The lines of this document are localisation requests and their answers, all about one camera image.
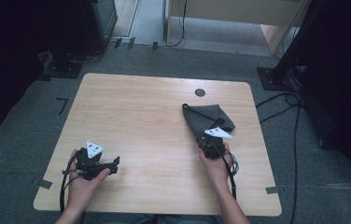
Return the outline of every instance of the black cable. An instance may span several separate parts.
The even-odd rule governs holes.
[[[187,2],[188,0],[185,0],[185,4],[184,4],[184,13],[183,13],[183,16],[182,16],[182,35],[181,37],[179,38],[178,42],[172,46],[167,46],[168,48],[173,48],[173,47],[177,47],[178,45],[180,45],[182,43],[182,41],[185,40],[185,15],[187,13]]]
[[[232,165],[232,175],[236,175],[237,172],[239,171],[239,162],[237,162],[237,159],[234,157],[233,154],[231,154],[231,152],[227,148],[225,148],[225,150],[227,150],[228,153],[232,157],[232,163],[233,163],[233,165]]]
[[[223,121],[223,119],[213,119],[213,118],[211,118],[210,116],[207,116],[207,115],[205,115],[205,114],[203,114],[203,113],[201,113],[201,112],[199,112],[199,111],[197,111],[197,110],[195,110],[195,109],[190,108],[190,106],[187,105],[187,104],[183,104],[182,107],[185,108],[185,109],[188,109],[188,111],[190,111],[190,112],[193,112],[193,113],[195,113],[195,114],[198,114],[198,115],[204,117],[205,119],[210,119],[210,120],[214,121],[215,123],[214,123],[213,125],[211,125],[210,128],[215,127],[218,123],[220,123],[221,121]]]
[[[98,58],[100,58],[100,56],[102,55],[102,52],[99,53],[99,55],[97,55],[95,58],[91,59],[91,60],[87,60],[87,61],[75,61],[75,60],[71,60],[70,63],[92,63],[94,61],[96,61]]]
[[[117,42],[115,42],[115,41],[111,41],[111,42],[108,42],[108,46],[110,46],[111,44],[116,44]],[[120,42],[120,44],[121,45],[129,45],[129,43],[123,43],[123,42]],[[136,46],[143,46],[143,47],[151,47],[152,48],[152,46],[153,45],[149,45],[149,44],[136,44],[136,43],[134,43],[133,45],[136,45]],[[161,47],[161,48],[169,48],[168,46],[158,46],[158,47]]]
[[[279,97],[279,96],[287,95],[287,94],[291,94],[291,93],[293,93],[293,91],[288,91],[288,92],[279,93],[279,94],[277,94],[277,95],[274,95],[274,96],[272,96],[272,97],[270,97],[270,98],[268,98],[268,99],[266,99],[266,100],[260,102],[260,103],[257,104],[255,107],[258,108],[258,107],[260,107],[260,106],[262,106],[262,105],[264,105],[264,104],[266,104],[266,103],[268,103],[268,102],[274,100],[275,98],[277,98],[277,97]]]
[[[260,124],[262,124],[263,122],[267,121],[268,119],[272,119],[274,117],[277,117],[277,116],[280,116],[280,115],[283,115],[284,113],[286,113],[286,111],[288,111],[290,108],[294,107],[295,105],[290,105],[289,107],[287,107],[285,110],[282,110],[282,111],[279,111],[271,116],[269,116],[268,118],[266,119],[263,119],[263,120],[260,120]]]
[[[298,131],[298,121],[299,115],[302,107],[302,102],[298,106],[297,119],[295,121],[295,129],[294,129],[294,202],[292,205],[292,217],[290,223],[294,223],[295,219],[295,211],[297,207],[297,190],[298,190],[298,160],[297,160],[297,131]]]
[[[284,93],[277,94],[277,95],[275,95],[275,96],[273,96],[273,97],[271,97],[271,98],[269,98],[269,99],[263,101],[263,102],[260,103],[258,106],[263,105],[264,103],[267,103],[267,102],[269,102],[269,101],[273,100],[274,98],[277,98],[278,96],[281,96],[281,95],[286,95],[286,102],[287,102],[287,104],[289,105],[289,107],[287,107],[286,109],[284,109],[284,110],[282,110],[282,111],[279,111],[279,112],[277,112],[277,113],[275,113],[275,114],[272,114],[271,116],[269,116],[269,117],[266,118],[266,119],[260,120],[260,124],[262,124],[263,122],[267,121],[268,119],[272,119],[272,118],[274,118],[274,117],[281,116],[281,115],[283,115],[284,113],[286,113],[286,111],[288,111],[289,109],[291,109],[292,107],[301,104],[301,101],[302,101],[302,100],[301,100],[300,98],[298,98],[295,94],[293,94],[292,91],[290,91],[290,92],[284,92]],[[293,104],[292,102],[290,102],[289,99],[288,99],[289,96],[294,97],[294,98],[297,100],[297,103]]]
[[[213,146],[215,149],[216,149],[216,151],[217,151],[217,153],[220,155],[220,157],[221,157],[221,159],[224,161],[224,163],[225,163],[225,167],[226,167],[226,170],[227,170],[227,172],[228,172],[228,175],[229,175],[229,179],[231,180],[231,185],[232,185],[232,195],[233,195],[233,198],[234,198],[234,200],[237,200],[236,199],[236,183],[234,182],[234,175],[237,173],[237,171],[232,171],[231,170],[231,166],[228,164],[228,162],[225,160],[225,157],[224,157],[224,155],[222,155],[222,153],[219,151],[219,149],[217,148],[217,146],[216,145],[214,145],[212,142],[210,142],[209,141],[209,143],[211,144],[211,146]],[[231,152],[227,149],[227,148],[225,148],[225,150],[227,150],[229,153],[230,153],[230,155],[231,155],[231,158],[232,158],[232,161],[233,161],[233,156],[232,156],[232,154],[231,154]]]
[[[62,187],[60,189],[60,214],[62,214],[64,211],[65,180],[67,179],[67,176],[68,176],[67,172],[70,170],[71,164],[76,159],[78,153],[79,151],[77,151],[77,153],[74,154],[74,156],[70,159],[70,161],[67,164],[67,169],[65,169],[65,172],[63,173],[63,182],[62,182]]]
[[[79,178],[80,175],[77,175],[76,177],[74,177],[73,179],[71,179],[70,181],[68,181],[68,183],[64,186],[64,190],[67,189],[68,185],[73,182],[75,179]]]
[[[294,67],[290,67],[287,71],[288,76],[291,78],[291,80],[299,87],[302,88],[303,84],[298,80],[298,77],[294,73]]]

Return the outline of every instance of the round hole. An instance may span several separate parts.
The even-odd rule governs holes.
[[[196,94],[197,96],[199,96],[199,97],[204,97],[204,96],[205,96],[205,91],[202,90],[202,89],[197,89],[197,90],[195,91],[195,94]]]

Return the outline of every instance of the person's left hand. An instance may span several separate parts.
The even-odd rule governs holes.
[[[70,158],[72,158],[75,153],[77,153],[76,149],[74,149]],[[76,169],[76,164],[72,162],[70,170]],[[72,209],[75,212],[83,212],[91,201],[94,191],[106,179],[110,172],[110,169],[104,169],[93,180],[86,180],[82,176],[73,180],[68,186],[68,201],[66,209]],[[71,172],[69,178],[72,180],[77,176],[78,174],[76,172]]]

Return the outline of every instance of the floor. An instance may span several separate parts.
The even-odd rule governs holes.
[[[123,42],[129,42],[129,39],[134,37],[135,44],[152,45],[153,42],[158,42],[159,46],[166,45],[163,35],[162,0],[118,0],[116,6],[120,22],[117,23],[115,31],[127,30],[128,35],[116,32],[113,40],[121,37]],[[182,36],[181,19],[172,18],[172,24],[171,45],[174,45]],[[177,46],[181,49],[273,56],[259,24],[186,18],[184,30],[185,39]],[[297,28],[291,30],[274,56],[281,57],[284,54],[297,30]]]

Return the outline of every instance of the wire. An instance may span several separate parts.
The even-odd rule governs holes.
[[[287,107],[287,108],[286,108],[285,110],[283,110],[283,111],[279,111],[279,112],[277,112],[277,113],[275,113],[275,114],[269,116],[269,117],[266,118],[266,119],[260,120],[260,124],[262,124],[263,122],[267,121],[268,119],[272,119],[272,118],[274,118],[274,117],[283,115],[284,113],[286,113],[286,111],[288,111],[290,108],[292,108],[292,107],[294,107],[294,106],[295,106],[295,105],[291,105],[291,106]]]
[[[112,44],[116,44],[117,42],[116,41],[111,41],[111,42],[108,42],[108,46],[112,45]],[[120,42],[121,45],[129,45],[129,43],[123,43],[123,42]],[[134,43],[133,45],[136,45],[136,46],[143,46],[143,47],[152,47],[153,45],[149,45],[149,44],[136,44]],[[158,46],[158,47],[162,47],[162,48],[169,48],[168,46]]]
[[[233,178],[233,176],[237,173],[237,170],[239,170],[239,165],[237,164],[237,162],[233,162],[233,164],[237,164],[237,166],[236,166],[236,171],[232,171],[231,170],[231,166],[228,164],[228,162],[225,160],[225,157],[224,157],[224,155],[222,155],[222,153],[219,151],[219,149],[217,148],[217,146],[215,145],[215,144],[213,144],[212,142],[210,142],[210,141],[208,141],[210,144],[211,144],[211,146],[213,146],[215,149],[216,149],[216,151],[217,151],[217,153],[218,153],[218,155],[220,155],[220,157],[221,157],[221,159],[224,161],[224,163],[225,163],[225,167],[226,167],[226,170],[227,170],[227,172],[228,172],[228,175],[229,175],[229,179],[231,180],[231,185],[232,185],[232,195],[233,195],[233,198],[236,200],[236,183],[234,182],[234,178]],[[233,161],[233,158],[234,158],[234,156],[231,154],[231,152],[227,149],[227,148],[225,148],[225,150],[227,150],[229,153],[230,153],[230,155],[231,155],[231,158],[232,158],[232,161]]]
[[[291,94],[291,93],[293,93],[293,92],[294,92],[294,91],[288,91],[288,92],[279,93],[279,94],[277,94],[277,95],[274,95],[274,96],[272,96],[272,97],[270,97],[270,98],[268,98],[268,99],[266,99],[266,100],[260,102],[260,103],[257,104],[255,107],[258,108],[258,107],[260,107],[260,106],[262,106],[262,105],[264,105],[264,104],[266,104],[266,103],[268,103],[268,102],[274,100],[275,98],[277,98],[277,97],[279,97],[279,96]]]
[[[295,94],[293,94],[293,91],[291,92],[283,92],[280,94],[277,94],[275,96],[272,96],[270,98],[268,98],[267,100],[259,103],[256,105],[256,107],[259,107],[265,103],[268,103],[270,101],[272,101],[273,99],[281,96],[281,95],[286,95],[286,102],[289,105],[288,108],[286,108],[285,110],[281,111],[281,112],[277,112],[276,114],[268,117],[267,119],[279,116],[284,114],[287,110],[289,110],[290,108],[297,106],[298,107],[298,112],[297,112],[297,118],[295,120],[295,128],[294,128],[294,140],[293,140],[293,154],[294,154],[294,199],[293,199],[293,205],[292,205],[292,216],[291,216],[291,221],[290,223],[293,224],[294,220],[295,220],[295,213],[296,213],[296,206],[297,206],[297,201],[298,201],[298,160],[297,160],[297,131],[298,131],[298,123],[299,123],[299,118],[300,118],[300,114],[301,114],[301,107],[303,105],[303,99],[298,98]],[[297,103],[292,103],[288,97],[294,97],[295,99],[297,99]]]
[[[64,190],[68,187],[68,185],[73,182],[75,179],[77,179],[78,177],[80,177],[80,175],[77,175],[76,177],[74,177],[73,179],[71,179],[70,181],[68,181],[68,183],[64,186]]]
[[[301,82],[298,80],[297,76],[294,73],[294,66],[291,66],[288,69],[287,74],[298,87],[303,87],[303,84],[301,84]]]
[[[182,15],[182,35],[181,37],[179,38],[178,42],[172,46],[167,46],[168,48],[173,48],[173,47],[177,47],[178,45],[180,45],[182,43],[182,41],[185,40],[185,15],[187,13],[187,2],[188,0],[185,0],[185,4],[184,4],[184,12],[183,12],[183,15]]]
[[[67,176],[68,176],[67,172],[70,170],[71,164],[76,159],[78,152],[79,151],[77,151],[77,153],[74,154],[74,156],[70,159],[70,161],[68,161],[67,169],[65,169],[65,173],[63,174],[63,182],[62,182],[62,187],[60,189],[60,214],[62,214],[64,211],[65,180],[67,179]]]
[[[292,205],[292,217],[290,221],[291,224],[293,224],[295,220],[295,211],[297,208],[297,197],[298,197],[297,131],[298,131],[298,122],[299,122],[301,107],[302,107],[302,103],[300,103],[298,106],[297,119],[295,121],[295,129],[294,129],[294,201]]]
[[[94,61],[96,61],[98,58],[100,58],[100,56],[102,55],[102,52],[99,53],[99,55],[97,55],[97,57],[91,59],[91,60],[87,60],[87,61],[75,61],[75,60],[71,60],[70,63],[92,63]]]

